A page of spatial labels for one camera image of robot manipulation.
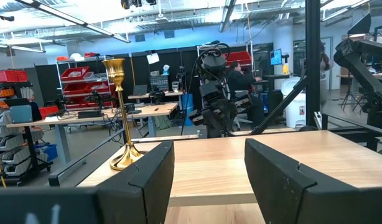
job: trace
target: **laptop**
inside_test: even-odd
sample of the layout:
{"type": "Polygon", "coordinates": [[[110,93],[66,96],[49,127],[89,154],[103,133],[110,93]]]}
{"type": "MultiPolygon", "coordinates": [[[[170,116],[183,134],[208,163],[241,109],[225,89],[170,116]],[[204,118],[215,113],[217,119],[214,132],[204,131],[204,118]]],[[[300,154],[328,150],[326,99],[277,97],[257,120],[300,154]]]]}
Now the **laptop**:
{"type": "Polygon", "coordinates": [[[136,85],[133,88],[133,96],[142,96],[147,94],[147,85],[136,85]]]}

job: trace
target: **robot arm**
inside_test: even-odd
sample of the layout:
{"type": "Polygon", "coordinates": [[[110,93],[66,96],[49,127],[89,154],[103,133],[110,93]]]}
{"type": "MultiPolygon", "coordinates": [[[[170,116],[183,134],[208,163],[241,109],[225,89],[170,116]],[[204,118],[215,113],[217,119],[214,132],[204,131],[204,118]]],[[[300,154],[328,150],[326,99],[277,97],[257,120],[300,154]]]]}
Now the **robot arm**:
{"type": "Polygon", "coordinates": [[[361,86],[368,92],[370,105],[375,110],[382,110],[382,84],[361,63],[362,53],[382,57],[382,44],[369,40],[344,40],[336,47],[334,60],[337,64],[347,68],[361,86]]]}

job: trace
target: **brass candle holder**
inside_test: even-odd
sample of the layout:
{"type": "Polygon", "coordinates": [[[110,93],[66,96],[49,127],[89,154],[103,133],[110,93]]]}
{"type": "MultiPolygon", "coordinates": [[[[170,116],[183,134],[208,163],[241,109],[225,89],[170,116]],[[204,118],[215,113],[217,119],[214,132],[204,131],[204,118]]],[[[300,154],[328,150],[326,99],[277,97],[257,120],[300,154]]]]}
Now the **brass candle holder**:
{"type": "Polygon", "coordinates": [[[126,144],[125,149],[122,155],[115,157],[113,160],[109,162],[109,165],[114,170],[123,170],[128,165],[136,162],[140,159],[145,152],[140,152],[134,147],[133,142],[131,142],[130,132],[129,132],[129,124],[127,119],[126,110],[124,109],[124,101],[123,101],[123,89],[122,82],[124,80],[124,70],[123,70],[124,59],[112,59],[105,60],[103,64],[105,65],[108,71],[109,80],[115,84],[115,91],[118,92],[119,105],[122,113],[123,120],[123,128],[126,132],[126,144]]]}

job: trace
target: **monitor screen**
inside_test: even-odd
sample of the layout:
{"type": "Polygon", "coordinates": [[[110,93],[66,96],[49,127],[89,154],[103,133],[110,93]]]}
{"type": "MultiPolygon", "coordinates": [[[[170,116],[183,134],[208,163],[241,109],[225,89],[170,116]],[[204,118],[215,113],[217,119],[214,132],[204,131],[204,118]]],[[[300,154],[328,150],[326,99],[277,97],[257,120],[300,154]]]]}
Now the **monitor screen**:
{"type": "Polygon", "coordinates": [[[271,65],[282,64],[282,52],[280,49],[270,52],[271,65]]]}

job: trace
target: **ceiling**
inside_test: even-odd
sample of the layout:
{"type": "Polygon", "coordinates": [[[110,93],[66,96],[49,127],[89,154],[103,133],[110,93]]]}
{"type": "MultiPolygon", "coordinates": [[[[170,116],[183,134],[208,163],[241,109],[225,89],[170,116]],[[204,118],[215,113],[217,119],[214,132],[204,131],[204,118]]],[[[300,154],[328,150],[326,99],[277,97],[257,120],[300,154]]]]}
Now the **ceiling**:
{"type": "MultiPolygon", "coordinates": [[[[162,13],[169,21],[159,24],[156,22],[159,14],[158,7],[148,6],[145,0],[142,0],[143,7],[132,7],[127,10],[121,7],[120,0],[39,1],[112,33],[122,35],[193,29],[219,24],[225,4],[225,0],[161,0],[162,13]]],[[[232,22],[241,22],[247,29],[248,16],[251,26],[268,22],[282,22],[287,17],[293,18],[294,22],[302,22],[304,0],[288,0],[281,8],[283,2],[284,0],[237,0],[228,26],[232,22]]],[[[371,7],[375,6],[374,3],[380,6],[382,0],[373,0],[371,7]]],[[[330,14],[338,9],[339,5],[336,5],[335,9],[329,8],[327,13],[330,14]]],[[[29,47],[39,45],[39,42],[45,45],[88,41],[104,37],[92,30],[28,8],[14,0],[0,0],[0,16],[14,16],[15,18],[13,22],[0,19],[0,44],[29,47]]]]}

